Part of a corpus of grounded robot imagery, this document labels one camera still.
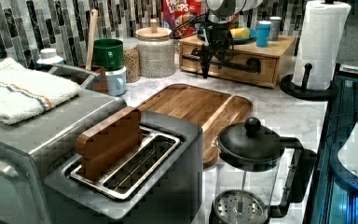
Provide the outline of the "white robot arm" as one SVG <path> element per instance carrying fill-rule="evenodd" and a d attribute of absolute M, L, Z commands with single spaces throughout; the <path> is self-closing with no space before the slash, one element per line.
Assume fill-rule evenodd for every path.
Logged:
<path fill-rule="evenodd" d="M 207 11 L 203 23 L 204 43 L 201 45 L 200 67 L 202 76 L 208 77 L 212 58 L 228 63 L 234 50 L 230 22 L 241 11 L 258 7 L 263 0 L 206 0 Z"/>

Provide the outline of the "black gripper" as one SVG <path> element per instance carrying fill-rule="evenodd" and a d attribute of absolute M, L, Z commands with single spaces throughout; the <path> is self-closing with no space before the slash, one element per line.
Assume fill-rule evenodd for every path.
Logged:
<path fill-rule="evenodd" d="M 232 59 L 233 38 L 228 23 L 207 22 L 204 27 L 205 44 L 200 49 L 202 77 L 207 78 L 210 59 L 215 57 L 221 69 Z"/>

